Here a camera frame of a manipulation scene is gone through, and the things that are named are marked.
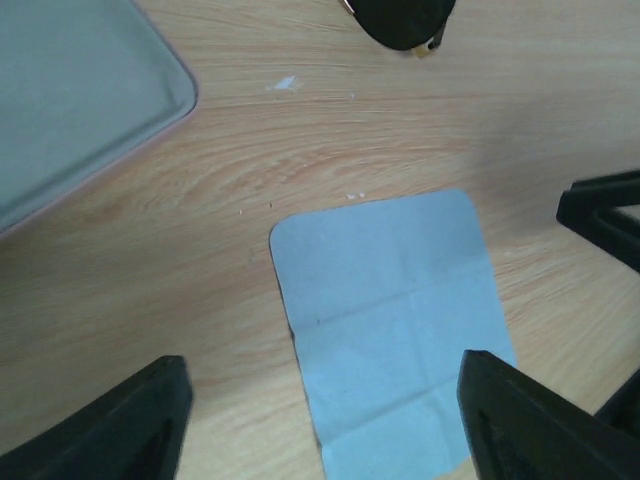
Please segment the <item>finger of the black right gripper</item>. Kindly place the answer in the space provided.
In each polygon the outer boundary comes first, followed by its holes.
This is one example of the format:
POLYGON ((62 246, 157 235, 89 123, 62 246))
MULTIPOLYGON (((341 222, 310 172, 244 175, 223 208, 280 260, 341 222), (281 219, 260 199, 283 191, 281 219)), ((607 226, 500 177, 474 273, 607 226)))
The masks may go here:
POLYGON ((638 430, 640 370, 637 370, 596 412, 595 417, 618 430, 638 430))
POLYGON ((639 272, 639 220, 620 210, 639 205, 639 171, 574 182, 560 198, 556 220, 639 272))

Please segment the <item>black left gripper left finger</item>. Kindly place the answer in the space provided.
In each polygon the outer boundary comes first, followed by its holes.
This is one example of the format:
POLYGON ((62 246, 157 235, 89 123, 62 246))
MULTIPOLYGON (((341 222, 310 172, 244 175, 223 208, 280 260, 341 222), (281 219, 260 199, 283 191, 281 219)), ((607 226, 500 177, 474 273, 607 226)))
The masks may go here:
POLYGON ((173 479, 193 390, 186 360, 162 356, 1 456, 3 479, 173 479))

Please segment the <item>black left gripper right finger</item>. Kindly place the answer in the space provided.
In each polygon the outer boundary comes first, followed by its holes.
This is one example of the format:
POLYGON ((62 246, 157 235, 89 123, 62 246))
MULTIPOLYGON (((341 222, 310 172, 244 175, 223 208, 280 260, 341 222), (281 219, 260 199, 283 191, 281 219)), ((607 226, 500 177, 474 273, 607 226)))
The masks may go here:
POLYGON ((639 429, 600 421, 488 351, 465 351, 457 394, 480 479, 639 476, 639 429))

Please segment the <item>light blue cleaning cloth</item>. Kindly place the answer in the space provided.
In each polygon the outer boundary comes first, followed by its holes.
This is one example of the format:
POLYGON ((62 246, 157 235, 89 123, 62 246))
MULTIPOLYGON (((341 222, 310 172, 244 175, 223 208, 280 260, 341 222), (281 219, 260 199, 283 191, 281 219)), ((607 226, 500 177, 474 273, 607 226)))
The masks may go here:
POLYGON ((270 250, 329 479, 434 479, 469 449, 466 350, 514 349, 476 210, 443 190, 292 215, 270 250))

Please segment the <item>pink grey glasses case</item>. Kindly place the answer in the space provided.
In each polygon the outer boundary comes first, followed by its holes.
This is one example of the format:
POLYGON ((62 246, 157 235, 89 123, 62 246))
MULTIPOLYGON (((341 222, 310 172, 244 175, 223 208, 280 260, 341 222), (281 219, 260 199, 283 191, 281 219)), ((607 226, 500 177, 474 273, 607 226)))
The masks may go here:
POLYGON ((196 80, 132 1, 1 5, 1 228, 11 231, 195 109, 196 80))

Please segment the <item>black sunglasses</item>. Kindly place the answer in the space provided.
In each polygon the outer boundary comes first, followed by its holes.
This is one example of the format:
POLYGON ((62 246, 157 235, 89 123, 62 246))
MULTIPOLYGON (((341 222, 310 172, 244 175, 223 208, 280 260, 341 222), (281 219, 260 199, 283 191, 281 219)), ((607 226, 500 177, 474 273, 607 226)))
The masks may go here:
POLYGON ((341 0, 340 4, 380 45, 421 57, 441 46, 456 0, 341 0))

